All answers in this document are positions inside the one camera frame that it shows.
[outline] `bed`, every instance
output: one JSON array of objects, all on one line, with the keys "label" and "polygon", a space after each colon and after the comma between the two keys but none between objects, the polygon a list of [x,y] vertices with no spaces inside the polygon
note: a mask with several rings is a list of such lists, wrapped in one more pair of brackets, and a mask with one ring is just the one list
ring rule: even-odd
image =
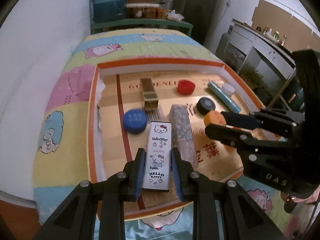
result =
[{"label": "bed", "polygon": [[[136,65],[143,62],[146,64],[152,62],[153,58],[155,60],[163,59],[164,62],[170,62],[172,66],[181,64],[181,62],[187,64],[194,60],[197,62],[194,63],[194,66],[202,62],[202,65],[223,68],[232,79],[238,80],[237,82],[245,94],[251,97],[254,109],[260,109],[262,106],[253,92],[228,66],[183,33],[165,29],[128,29],[88,36],[67,62],[53,88],[44,115],[33,172],[34,197],[40,224],[46,221],[79,182],[82,180],[95,182],[94,175],[96,179],[99,178],[98,181],[101,181],[111,175],[110,170],[105,170],[105,166],[93,170],[91,167],[93,161],[90,161],[90,153],[88,154],[90,151],[87,137],[88,125],[93,117],[90,114],[92,109],[90,103],[93,100],[92,80],[96,80],[98,83],[96,87],[97,90],[100,90],[100,94],[109,84],[108,78],[97,82],[96,66],[101,67],[107,64],[109,67],[119,64],[119,62],[127,63],[128,61],[136,62]],[[119,78],[130,81],[137,79],[137,77],[128,77],[126,74]],[[108,91],[112,89],[112,87],[107,87],[104,96],[110,96]],[[95,98],[96,104],[103,97],[103,93],[101,97],[97,97]],[[246,109],[244,113],[248,114],[248,111],[251,109]],[[96,166],[105,162],[102,155],[93,158],[95,158]],[[274,223],[285,234],[290,235],[297,219],[284,212],[284,202],[280,192],[241,174],[241,162],[237,162],[237,165],[227,176],[224,174],[223,178],[217,180],[237,178],[237,181],[249,192]],[[144,213],[143,210],[148,208],[150,208],[148,212]],[[170,206],[170,208],[158,208],[156,211],[152,208],[151,204],[148,207],[141,207],[138,203],[136,207],[128,208],[127,222],[125,223],[127,239],[192,238],[192,204],[181,205],[177,202],[177,205]],[[99,221],[97,220],[96,232],[98,228]]]}]

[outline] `colorful bedsheet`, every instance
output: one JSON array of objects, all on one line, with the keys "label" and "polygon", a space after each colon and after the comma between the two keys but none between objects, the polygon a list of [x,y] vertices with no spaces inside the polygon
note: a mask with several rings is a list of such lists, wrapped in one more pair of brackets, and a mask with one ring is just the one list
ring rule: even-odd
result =
[{"label": "colorful bedsheet", "polygon": [[[44,115],[33,172],[34,196],[41,224],[80,181],[89,179],[86,129],[95,65],[137,57],[187,57],[221,62],[203,46],[173,30],[128,29],[88,36],[66,64]],[[278,214],[283,213],[280,194],[257,185],[246,190],[254,191],[252,197],[261,200],[262,208],[268,214],[274,214],[274,220],[279,221],[279,216],[271,209],[280,210]],[[167,220],[156,217],[127,222],[127,238],[191,239],[191,206],[166,217]],[[291,217],[288,215],[278,223],[283,231]]]}]

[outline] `desk drawer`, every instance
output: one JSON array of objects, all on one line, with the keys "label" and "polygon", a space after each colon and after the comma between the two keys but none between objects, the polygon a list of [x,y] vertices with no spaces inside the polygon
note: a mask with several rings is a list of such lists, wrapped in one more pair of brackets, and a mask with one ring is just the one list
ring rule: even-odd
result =
[{"label": "desk drawer", "polygon": [[281,75],[284,76],[285,79],[290,76],[291,72],[293,71],[292,67],[275,49],[261,39],[256,40],[253,46],[257,51],[265,56],[273,66],[275,66],[275,68],[281,73]]},{"label": "desk drawer", "polygon": [[249,53],[252,47],[252,41],[236,32],[232,32],[229,43],[246,55]]}]

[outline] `dark red stripe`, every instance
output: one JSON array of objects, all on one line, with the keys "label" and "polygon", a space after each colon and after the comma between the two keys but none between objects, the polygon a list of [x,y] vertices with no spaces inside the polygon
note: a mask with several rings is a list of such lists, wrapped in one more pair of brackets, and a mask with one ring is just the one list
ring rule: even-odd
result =
[{"label": "dark red stripe", "polygon": [[[127,162],[132,161],[132,155],[130,150],[130,144],[129,144],[129,138],[127,132],[123,128],[123,116],[124,116],[124,110],[123,110],[123,103],[122,103],[122,95],[121,95],[121,84],[120,84],[120,76],[116,75],[117,80],[117,95],[118,95],[118,107],[119,107],[119,116],[120,116],[120,123],[121,123],[121,131],[122,131],[122,138],[123,138],[123,145],[124,145],[124,151],[125,156],[127,158]],[[138,197],[138,207],[139,209],[145,209],[145,205],[142,199],[142,196],[140,195]]]}]

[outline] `blue bottle cap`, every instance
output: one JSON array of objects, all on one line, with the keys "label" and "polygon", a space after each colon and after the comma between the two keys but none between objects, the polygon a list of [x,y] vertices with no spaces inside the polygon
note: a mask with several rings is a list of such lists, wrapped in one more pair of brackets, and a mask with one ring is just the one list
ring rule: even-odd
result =
[{"label": "blue bottle cap", "polygon": [[124,129],[131,134],[139,134],[147,127],[147,116],[139,109],[132,109],[123,116]]}]

